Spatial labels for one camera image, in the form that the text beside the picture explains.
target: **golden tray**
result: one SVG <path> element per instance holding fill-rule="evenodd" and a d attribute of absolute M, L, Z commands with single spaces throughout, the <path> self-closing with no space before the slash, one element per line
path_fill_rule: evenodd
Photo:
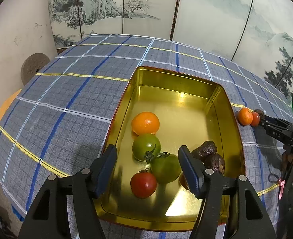
<path fill-rule="evenodd" d="M 181 186 L 179 179 L 158 184 L 146 199 L 136 198 L 131 191 L 131 177 L 146 166 L 132 154 L 136 136 L 131 120 L 145 111 L 155 113 L 160 120 L 156 136 L 162 152 L 177 155 L 181 145 L 192 151 L 212 140 L 225 160 L 225 176 L 237 177 L 245 174 L 245 167 L 232 107 L 217 83 L 180 72 L 138 67 L 113 117 L 105 146 L 116 145 L 118 158 L 108 190 L 94 201 L 98 216 L 145 230 L 191 230 L 202 200 Z M 221 223 L 227 220 L 228 202 L 228 196 L 223 196 Z"/>

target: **white wall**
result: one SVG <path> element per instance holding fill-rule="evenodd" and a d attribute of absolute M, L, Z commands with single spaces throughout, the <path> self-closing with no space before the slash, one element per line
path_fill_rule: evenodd
<path fill-rule="evenodd" d="M 47 0 L 4 0 L 0 5 L 0 107 L 23 88 L 20 70 L 34 53 L 57 55 Z"/>

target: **red tomato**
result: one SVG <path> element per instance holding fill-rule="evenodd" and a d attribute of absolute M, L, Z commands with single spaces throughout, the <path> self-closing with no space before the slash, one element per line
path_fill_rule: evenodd
<path fill-rule="evenodd" d="M 149 172 L 136 173 L 132 176 L 130 184 L 133 194 L 141 199 L 151 196 L 157 186 L 155 176 Z"/>
<path fill-rule="evenodd" d="M 260 115 L 257 112 L 252 112 L 252 122 L 251 126 L 257 127 L 260 122 Z"/>

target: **green tomato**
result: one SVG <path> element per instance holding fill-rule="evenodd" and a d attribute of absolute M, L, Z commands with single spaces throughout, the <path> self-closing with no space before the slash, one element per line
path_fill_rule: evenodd
<path fill-rule="evenodd" d="M 158 138 L 153 134 L 142 134 L 138 136 L 132 145 L 132 152 L 136 159 L 140 161 L 145 161 L 145 153 L 153 151 L 153 155 L 161 151 L 161 144 Z"/>
<path fill-rule="evenodd" d="M 182 169 L 178 157 L 170 154 L 152 159 L 151 171 L 158 183 L 170 183 L 179 177 Z"/>

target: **gray round object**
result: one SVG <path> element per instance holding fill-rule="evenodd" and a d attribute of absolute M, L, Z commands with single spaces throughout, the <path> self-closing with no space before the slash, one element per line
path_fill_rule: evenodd
<path fill-rule="evenodd" d="M 247 177 L 244 175 L 239 175 L 239 179 L 243 182 L 247 181 Z"/>
<path fill-rule="evenodd" d="M 89 168 L 84 168 L 84 169 L 81 170 L 82 174 L 88 174 L 89 172 L 90 172 Z"/>
<path fill-rule="evenodd" d="M 22 65 L 20 78 L 26 85 L 38 71 L 50 62 L 48 56 L 42 53 L 36 53 L 29 56 Z"/>
<path fill-rule="evenodd" d="M 205 172 L 206 172 L 206 174 L 208 174 L 208 175 L 212 175 L 213 173 L 214 173 L 214 171 L 212 170 L 212 169 L 206 169 L 205 170 Z"/>
<path fill-rule="evenodd" d="M 56 178 L 55 174 L 51 174 L 48 176 L 48 180 L 53 181 Z"/>

